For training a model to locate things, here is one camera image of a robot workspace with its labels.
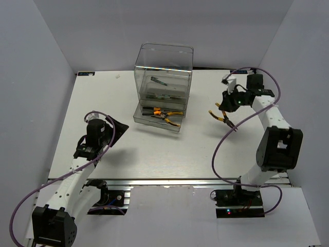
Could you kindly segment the orange handled pliers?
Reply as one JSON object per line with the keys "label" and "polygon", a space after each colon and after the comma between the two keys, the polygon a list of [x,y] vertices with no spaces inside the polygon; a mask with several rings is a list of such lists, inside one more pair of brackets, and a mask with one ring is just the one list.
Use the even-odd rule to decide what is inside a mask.
{"label": "orange handled pliers", "polygon": [[142,107],[142,115],[143,116],[153,116],[153,115],[160,115],[161,114],[161,108],[158,107]]}

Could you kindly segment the yellow handled needle-nose pliers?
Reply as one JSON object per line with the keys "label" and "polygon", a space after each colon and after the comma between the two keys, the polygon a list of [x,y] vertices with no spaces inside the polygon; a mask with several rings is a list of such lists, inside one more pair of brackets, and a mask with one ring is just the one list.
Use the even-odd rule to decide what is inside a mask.
{"label": "yellow handled needle-nose pliers", "polygon": [[184,115],[183,112],[155,111],[153,114],[151,114],[151,117],[160,118],[171,126],[180,127],[180,124],[170,121],[169,117],[170,116],[183,116],[183,115]]}

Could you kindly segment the green black screwdriver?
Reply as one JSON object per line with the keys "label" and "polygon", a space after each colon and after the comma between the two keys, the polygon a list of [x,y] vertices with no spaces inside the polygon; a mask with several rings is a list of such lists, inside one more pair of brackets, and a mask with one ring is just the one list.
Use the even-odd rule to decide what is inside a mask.
{"label": "green black screwdriver", "polygon": [[156,100],[164,100],[165,99],[162,95],[151,95],[151,94],[147,94],[146,98],[147,99],[156,99]]}
{"label": "green black screwdriver", "polygon": [[151,77],[150,78],[150,80],[151,81],[153,81],[153,82],[155,82],[155,83],[158,83],[158,84],[160,84],[160,85],[163,85],[163,86],[168,86],[168,84],[167,83],[165,83],[165,82],[163,82],[163,81],[160,81],[158,78],[156,78],[156,77]]}
{"label": "green black screwdriver", "polygon": [[166,100],[180,100],[181,98],[178,96],[172,96],[172,95],[162,95],[161,99],[166,99]]}

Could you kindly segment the clear plastic drawer cabinet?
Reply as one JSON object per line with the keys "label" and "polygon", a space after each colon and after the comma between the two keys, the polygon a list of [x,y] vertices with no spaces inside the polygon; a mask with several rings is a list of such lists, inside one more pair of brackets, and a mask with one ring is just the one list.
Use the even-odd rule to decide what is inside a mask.
{"label": "clear plastic drawer cabinet", "polygon": [[[151,77],[156,77],[160,81],[168,84],[163,86],[150,80]],[[182,120],[186,116],[192,72],[175,72],[168,70],[153,70],[153,69],[135,69],[134,78],[136,91],[138,95],[138,105],[134,113],[134,121],[139,124],[152,126],[156,128],[166,129],[169,131],[179,132],[181,129]],[[147,99],[146,95],[172,95],[178,96],[180,100],[156,100]],[[142,115],[142,107],[158,107],[161,111],[183,112],[183,116],[170,116],[170,121],[180,124],[180,127],[174,127],[167,124],[160,118]]]}

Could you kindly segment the clear hinged cabinet lid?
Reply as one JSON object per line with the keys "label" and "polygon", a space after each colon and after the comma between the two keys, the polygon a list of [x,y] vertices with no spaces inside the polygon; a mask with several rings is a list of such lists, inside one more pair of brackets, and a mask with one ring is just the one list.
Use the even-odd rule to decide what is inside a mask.
{"label": "clear hinged cabinet lid", "polygon": [[143,43],[135,69],[168,70],[191,73],[194,49],[188,45],[169,43]]}

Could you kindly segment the yellow handled small pliers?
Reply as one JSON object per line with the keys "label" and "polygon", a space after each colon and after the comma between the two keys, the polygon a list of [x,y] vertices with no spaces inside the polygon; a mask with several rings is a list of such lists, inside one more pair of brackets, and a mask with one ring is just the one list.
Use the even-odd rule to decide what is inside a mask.
{"label": "yellow handled small pliers", "polygon": [[208,113],[216,120],[221,121],[225,123],[227,126],[229,126],[231,129],[233,129],[235,132],[237,131],[237,128],[235,128],[234,123],[228,118],[225,111],[221,110],[222,117],[216,116],[211,110],[208,111]]}

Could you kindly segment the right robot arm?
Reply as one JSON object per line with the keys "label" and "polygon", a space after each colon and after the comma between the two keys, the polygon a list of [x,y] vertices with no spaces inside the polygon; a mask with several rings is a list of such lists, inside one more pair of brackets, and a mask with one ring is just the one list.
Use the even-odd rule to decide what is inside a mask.
{"label": "right robot arm", "polygon": [[264,88],[261,74],[248,75],[246,87],[241,92],[237,89],[238,84],[234,76],[225,75],[222,83],[227,89],[222,93],[223,100],[218,104],[218,109],[223,113],[232,113],[239,107],[250,106],[257,113],[264,129],[256,151],[255,165],[239,177],[233,188],[233,201],[244,205],[270,178],[295,168],[303,132],[294,129],[284,119],[275,103],[274,93]]}

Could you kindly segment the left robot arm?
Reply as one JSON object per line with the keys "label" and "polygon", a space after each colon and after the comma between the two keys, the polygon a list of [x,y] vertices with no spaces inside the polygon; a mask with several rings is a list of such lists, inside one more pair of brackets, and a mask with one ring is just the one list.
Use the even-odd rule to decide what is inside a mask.
{"label": "left robot arm", "polygon": [[110,116],[99,118],[92,113],[84,118],[86,134],[76,146],[70,175],[44,206],[32,213],[32,246],[72,246],[78,223],[88,213],[102,213],[107,209],[122,211],[116,205],[122,198],[109,190],[105,180],[90,180],[107,148],[111,148],[128,130],[128,125]]}

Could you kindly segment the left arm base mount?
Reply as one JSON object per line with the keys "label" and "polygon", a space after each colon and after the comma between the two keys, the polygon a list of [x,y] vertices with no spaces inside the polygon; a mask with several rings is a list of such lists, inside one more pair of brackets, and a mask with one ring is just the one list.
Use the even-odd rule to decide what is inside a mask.
{"label": "left arm base mount", "polygon": [[109,190],[107,201],[96,203],[87,213],[88,215],[123,216],[130,203],[129,190]]}

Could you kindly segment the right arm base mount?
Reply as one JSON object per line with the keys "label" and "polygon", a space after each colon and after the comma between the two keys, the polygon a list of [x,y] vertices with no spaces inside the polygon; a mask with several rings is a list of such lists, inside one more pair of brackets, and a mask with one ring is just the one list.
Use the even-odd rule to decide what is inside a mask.
{"label": "right arm base mount", "polygon": [[240,195],[233,189],[218,189],[210,198],[215,202],[217,219],[265,217],[260,191]]}

